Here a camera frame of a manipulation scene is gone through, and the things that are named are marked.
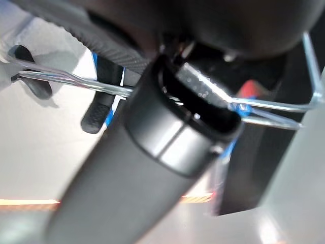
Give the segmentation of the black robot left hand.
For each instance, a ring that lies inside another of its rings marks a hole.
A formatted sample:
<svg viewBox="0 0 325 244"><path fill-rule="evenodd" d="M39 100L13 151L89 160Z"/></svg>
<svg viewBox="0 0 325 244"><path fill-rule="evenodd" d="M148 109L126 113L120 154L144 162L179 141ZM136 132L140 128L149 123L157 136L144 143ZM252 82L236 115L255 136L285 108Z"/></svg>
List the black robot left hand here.
<svg viewBox="0 0 325 244"><path fill-rule="evenodd" d="M16 1L110 62L133 87L17 59L20 77L97 92L83 120L97 130L108 95L125 97L51 217L47 243L135 243L231 145L246 124L298 130L280 112L322 101L309 32L324 1Z"/></svg>

